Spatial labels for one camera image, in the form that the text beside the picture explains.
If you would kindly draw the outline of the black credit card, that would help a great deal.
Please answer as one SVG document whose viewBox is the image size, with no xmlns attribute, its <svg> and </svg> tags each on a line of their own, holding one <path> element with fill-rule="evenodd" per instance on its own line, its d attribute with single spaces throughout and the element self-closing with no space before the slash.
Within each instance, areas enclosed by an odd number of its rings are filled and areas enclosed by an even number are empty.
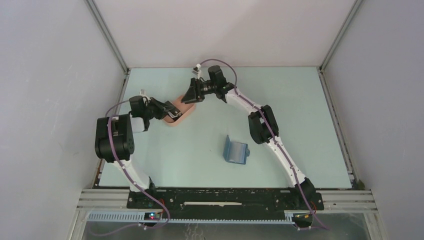
<svg viewBox="0 0 424 240">
<path fill-rule="evenodd" d="M 176 107 L 169 109 L 167 114 L 173 121 L 178 120 L 183 115 L 182 112 Z"/>
</svg>

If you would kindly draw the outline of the pink oval tray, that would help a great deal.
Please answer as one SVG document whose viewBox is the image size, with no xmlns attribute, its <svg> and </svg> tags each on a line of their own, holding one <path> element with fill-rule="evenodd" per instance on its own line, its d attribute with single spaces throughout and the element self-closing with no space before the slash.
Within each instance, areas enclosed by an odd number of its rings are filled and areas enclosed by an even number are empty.
<svg viewBox="0 0 424 240">
<path fill-rule="evenodd" d="M 171 118 L 170 116 L 166 116 L 162 121 L 170 126 L 170 127 L 176 127 L 179 125 L 182 121 L 184 121 L 195 109 L 196 104 L 195 103 L 182 103 L 181 100 L 183 98 L 183 95 L 180 95 L 177 99 L 175 99 L 172 104 L 181 112 L 181 116 L 178 117 L 176 120 Z"/>
</svg>

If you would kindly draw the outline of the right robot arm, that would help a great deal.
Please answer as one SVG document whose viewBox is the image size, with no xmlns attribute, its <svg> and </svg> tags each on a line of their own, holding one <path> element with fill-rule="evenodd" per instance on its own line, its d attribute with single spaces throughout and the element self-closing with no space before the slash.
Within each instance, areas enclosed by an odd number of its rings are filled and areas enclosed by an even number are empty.
<svg viewBox="0 0 424 240">
<path fill-rule="evenodd" d="M 206 95 L 214 94 L 224 103 L 245 111 L 251 138 L 256 144 L 267 146 L 276 156 L 286 172 L 288 181 L 292 184 L 291 204 L 297 209 L 304 209 L 317 193 L 316 188 L 285 148 L 272 108 L 269 105 L 259 105 L 246 97 L 235 83 L 227 81 L 220 66 L 213 65 L 207 69 L 209 80 L 202 78 L 201 67 L 197 64 L 192 69 L 195 77 L 190 79 L 189 88 L 181 102 L 200 103 Z"/>
</svg>

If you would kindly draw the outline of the blue card holder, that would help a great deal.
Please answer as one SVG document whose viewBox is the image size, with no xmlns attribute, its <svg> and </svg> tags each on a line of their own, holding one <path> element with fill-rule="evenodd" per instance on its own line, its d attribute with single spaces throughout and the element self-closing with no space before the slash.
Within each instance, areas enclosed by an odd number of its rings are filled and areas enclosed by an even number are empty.
<svg viewBox="0 0 424 240">
<path fill-rule="evenodd" d="M 245 165 L 250 156 L 250 149 L 248 144 L 231 141 L 230 136 L 227 135 L 222 156 L 227 163 Z"/>
</svg>

